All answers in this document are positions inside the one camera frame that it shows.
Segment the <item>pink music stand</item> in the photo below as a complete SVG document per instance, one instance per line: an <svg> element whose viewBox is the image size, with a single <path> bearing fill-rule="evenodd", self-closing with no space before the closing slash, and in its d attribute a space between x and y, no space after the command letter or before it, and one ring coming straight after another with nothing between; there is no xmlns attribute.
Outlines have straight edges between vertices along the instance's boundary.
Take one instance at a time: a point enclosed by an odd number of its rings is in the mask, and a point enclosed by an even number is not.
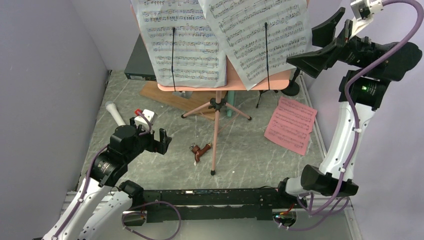
<svg viewBox="0 0 424 240"><path fill-rule="evenodd" d="M258 85L256 85L251 90L259 91L259 90L270 90L274 92L278 92L280 90L285 89L289 85L289 80L291 76L291 70L285 70L280 73L273 74L266 79L263 79ZM158 87L162 91L215 91L216 97L212 98L209 103L205 103L194 110L186 112L183 114L183 117L186 118L190 115L193 115L195 112L200 112L206 108L214 110L214 134L217 135L221 129L219 127L219 117L222 108L231 108L233 109L233 105L227 104L227 101L224 99L222 93L224 91L244 91L247 90L243 85L239 75L235 71L233 65L229 61L226 56L226 85L221 87L187 87L187 86L164 86L158 83Z"/></svg>

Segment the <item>black tripod mic stand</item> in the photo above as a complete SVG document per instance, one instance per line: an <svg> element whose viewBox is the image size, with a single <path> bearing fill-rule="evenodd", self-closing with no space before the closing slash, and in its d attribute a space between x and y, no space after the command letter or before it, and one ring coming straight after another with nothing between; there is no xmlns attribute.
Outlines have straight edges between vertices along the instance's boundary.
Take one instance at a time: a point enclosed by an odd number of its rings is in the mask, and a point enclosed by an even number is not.
<svg viewBox="0 0 424 240"><path fill-rule="evenodd" d="M256 108L258 108L259 107L259 104L260 104L260 101L261 101L261 98L262 98L262 95L264 94L264 93L266 93L266 92L269 92L269 90L259 90L259 97L258 97L258 100L257 100L257 103L256 103Z"/></svg>

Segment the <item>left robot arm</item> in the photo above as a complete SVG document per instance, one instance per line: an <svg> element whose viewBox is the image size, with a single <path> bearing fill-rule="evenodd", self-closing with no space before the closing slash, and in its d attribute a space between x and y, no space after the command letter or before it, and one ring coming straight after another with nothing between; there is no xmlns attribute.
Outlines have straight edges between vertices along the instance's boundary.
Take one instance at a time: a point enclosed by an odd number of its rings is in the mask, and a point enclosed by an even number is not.
<svg viewBox="0 0 424 240"><path fill-rule="evenodd" d="M134 117L129 124L118 126L110 136L109 144L91 161L74 199L43 239L76 240L81 233L95 229L94 226L86 227L87 221L101 200L128 171L129 163L144 151L164 155L171 141L163 128L160 128L159 140L156 140L152 125L149 123L148 129L144 129Z"/></svg>

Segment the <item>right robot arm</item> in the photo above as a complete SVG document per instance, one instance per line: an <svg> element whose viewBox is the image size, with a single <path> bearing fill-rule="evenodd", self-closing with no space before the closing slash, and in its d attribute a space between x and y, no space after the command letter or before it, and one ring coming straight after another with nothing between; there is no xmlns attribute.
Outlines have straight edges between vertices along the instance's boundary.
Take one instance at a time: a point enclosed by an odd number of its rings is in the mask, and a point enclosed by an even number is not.
<svg viewBox="0 0 424 240"><path fill-rule="evenodd" d="M361 138L389 84L400 81L422 59L422 51L409 39L378 44L367 36L358 36L383 10L383 1L353 0L350 6L354 18L345 21L339 34L336 26L345 13L343 7L312 29L312 45L318 47L317 51L286 60L313 78L338 61L355 66L356 70L348 71L340 83L338 122L326 157L319 167L306 165L300 176L286 178L279 184L275 200L282 208L289 207L295 196L309 193L336 197L357 193L353 178Z"/></svg>

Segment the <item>black round-base mic stand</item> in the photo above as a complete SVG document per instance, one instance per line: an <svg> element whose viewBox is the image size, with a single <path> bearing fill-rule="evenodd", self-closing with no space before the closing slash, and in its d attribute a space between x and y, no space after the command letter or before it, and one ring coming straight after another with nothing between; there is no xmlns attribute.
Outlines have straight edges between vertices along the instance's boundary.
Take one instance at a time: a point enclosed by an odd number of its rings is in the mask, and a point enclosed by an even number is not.
<svg viewBox="0 0 424 240"><path fill-rule="evenodd" d="M294 68L291 70L289 84L285 89L282 89L281 92L284 95L289 97L296 96L300 92L300 86L296 83L297 77L300 75L301 70L299 68Z"/></svg>

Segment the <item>white sheet music page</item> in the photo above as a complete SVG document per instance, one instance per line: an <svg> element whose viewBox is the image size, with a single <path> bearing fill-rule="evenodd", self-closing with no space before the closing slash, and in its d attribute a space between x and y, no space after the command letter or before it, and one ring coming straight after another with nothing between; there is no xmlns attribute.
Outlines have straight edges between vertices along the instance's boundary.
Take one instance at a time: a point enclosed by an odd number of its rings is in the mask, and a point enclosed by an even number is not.
<svg viewBox="0 0 424 240"><path fill-rule="evenodd" d="M133 0L131 5L160 85L226 85L226 54L197 0Z"/></svg>
<svg viewBox="0 0 424 240"><path fill-rule="evenodd" d="M201 0L205 20L247 90L312 49L306 0Z"/></svg>

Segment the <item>pink sheet music page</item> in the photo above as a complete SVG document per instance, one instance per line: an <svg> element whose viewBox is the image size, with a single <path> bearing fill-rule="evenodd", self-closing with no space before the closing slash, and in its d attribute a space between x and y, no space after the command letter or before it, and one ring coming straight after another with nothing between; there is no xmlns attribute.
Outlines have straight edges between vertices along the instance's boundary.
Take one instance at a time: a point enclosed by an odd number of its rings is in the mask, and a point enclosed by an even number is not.
<svg viewBox="0 0 424 240"><path fill-rule="evenodd" d="M282 96L267 125L264 137L304 156L317 113L316 109L308 105Z"/></svg>

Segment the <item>green microphone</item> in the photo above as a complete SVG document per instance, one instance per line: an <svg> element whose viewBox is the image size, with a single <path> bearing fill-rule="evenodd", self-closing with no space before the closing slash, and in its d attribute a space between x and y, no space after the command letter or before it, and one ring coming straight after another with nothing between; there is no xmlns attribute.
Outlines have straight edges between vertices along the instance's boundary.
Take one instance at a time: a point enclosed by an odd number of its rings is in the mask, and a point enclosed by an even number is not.
<svg viewBox="0 0 424 240"><path fill-rule="evenodd" d="M229 90L226 94L226 101L227 104L229 105L234 105L235 103L235 91L234 90ZM226 109L226 115L228 117L231 117L233 115L233 110L229 107L227 107Z"/></svg>

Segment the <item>white microphone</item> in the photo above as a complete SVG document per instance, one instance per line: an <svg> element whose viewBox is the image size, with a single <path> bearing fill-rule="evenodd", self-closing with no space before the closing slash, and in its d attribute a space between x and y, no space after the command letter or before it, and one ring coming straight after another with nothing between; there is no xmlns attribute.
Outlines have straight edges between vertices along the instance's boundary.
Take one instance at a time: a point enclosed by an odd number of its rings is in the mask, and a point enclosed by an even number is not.
<svg viewBox="0 0 424 240"><path fill-rule="evenodd" d="M105 103L105 109L107 112L110 113L114 121L118 126L124 126L126 125L125 121L123 120L121 114L119 113L116 104L113 101L107 101Z"/></svg>

